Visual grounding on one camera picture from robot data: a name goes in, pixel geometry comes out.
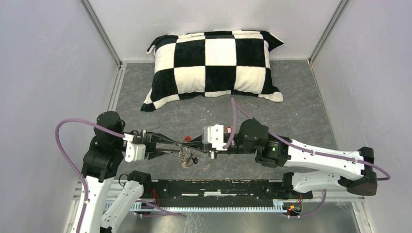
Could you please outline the metal keyring with red handle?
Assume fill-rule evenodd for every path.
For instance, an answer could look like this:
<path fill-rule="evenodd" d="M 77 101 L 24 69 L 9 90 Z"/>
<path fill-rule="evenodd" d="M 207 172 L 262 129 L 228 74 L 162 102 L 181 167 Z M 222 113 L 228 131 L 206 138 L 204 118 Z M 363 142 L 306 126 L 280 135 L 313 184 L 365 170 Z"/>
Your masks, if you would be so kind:
<path fill-rule="evenodd" d="M 191 159 L 191 156 L 192 155 L 194 156 L 194 151 L 184 148 L 183 145 L 179 146 L 179 150 L 180 152 L 178 153 L 178 159 L 179 159 L 179 162 L 181 163 L 181 166 L 183 168 L 188 168 L 194 165 Z"/>

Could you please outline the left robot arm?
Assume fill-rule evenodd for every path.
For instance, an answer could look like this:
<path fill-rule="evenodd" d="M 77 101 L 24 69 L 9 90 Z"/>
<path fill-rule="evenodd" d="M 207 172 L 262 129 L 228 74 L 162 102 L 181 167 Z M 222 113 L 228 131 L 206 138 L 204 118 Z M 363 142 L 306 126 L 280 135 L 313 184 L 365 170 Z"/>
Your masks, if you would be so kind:
<path fill-rule="evenodd" d="M 159 134 L 155 134 L 152 141 L 148 134 L 137 131 L 125 133 L 125 122 L 115 111 L 101 113 L 96 123 L 77 118 L 73 121 L 92 126 L 95 135 L 84 155 L 82 168 L 75 169 L 82 182 L 83 202 L 78 205 L 71 232 L 115 233 L 132 205 L 140 202 L 141 198 L 153 198 L 144 204 L 159 210 L 159 190 L 150 174 L 139 171 L 127 174 L 120 195 L 107 211 L 103 208 L 122 161 L 149 160 L 170 153 L 171 150 L 158 150 L 157 143 L 174 142 Z"/>

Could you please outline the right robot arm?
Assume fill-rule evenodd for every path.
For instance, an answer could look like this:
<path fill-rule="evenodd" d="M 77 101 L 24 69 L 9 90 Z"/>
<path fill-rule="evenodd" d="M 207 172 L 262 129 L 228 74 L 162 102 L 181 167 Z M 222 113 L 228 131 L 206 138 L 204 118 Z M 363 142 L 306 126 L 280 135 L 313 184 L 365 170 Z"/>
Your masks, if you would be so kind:
<path fill-rule="evenodd" d="M 265 167 L 306 167 L 311 172 L 287 172 L 281 193 L 293 198 L 298 193 L 320 189 L 344 189 L 360 196 L 374 196 L 378 188 L 373 170 L 374 151 L 362 147 L 356 151 L 313 147 L 284 136 L 274 136 L 255 118 L 245 120 L 237 133 L 228 133 L 223 125 L 204 127 L 201 136 L 183 143 L 184 147 L 208 153 L 253 154 L 255 162 Z"/>

